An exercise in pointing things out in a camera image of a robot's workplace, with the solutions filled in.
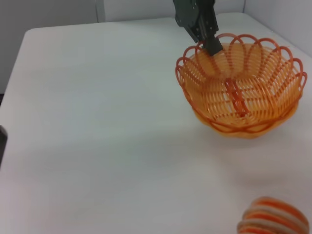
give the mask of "orange basket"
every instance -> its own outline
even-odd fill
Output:
[[[177,80],[197,118],[239,138],[259,137],[289,119],[307,82],[301,60],[272,39],[218,38],[230,43],[222,43],[223,51],[213,57],[199,43],[176,62]]]

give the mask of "table surface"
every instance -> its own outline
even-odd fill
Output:
[[[242,13],[220,33],[270,37]],[[202,125],[175,63],[193,41],[174,19],[28,31],[3,104],[0,233],[235,233],[271,195],[312,220],[312,83],[296,115],[254,140]]]

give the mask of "orange and white ball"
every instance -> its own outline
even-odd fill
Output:
[[[255,200],[237,226],[239,234],[309,234],[309,229],[303,213],[271,197]]]

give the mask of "black object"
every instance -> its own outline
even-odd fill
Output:
[[[213,56],[223,47],[215,34],[219,27],[215,17],[215,0],[173,0],[175,4],[175,20],[184,27],[197,43],[204,42],[203,48]]]
[[[6,142],[8,140],[8,135],[6,130],[0,125],[0,166],[2,163]]]
[[[3,97],[4,97],[4,94],[0,94],[0,106],[1,106],[1,103],[2,103],[2,100],[3,100]]]

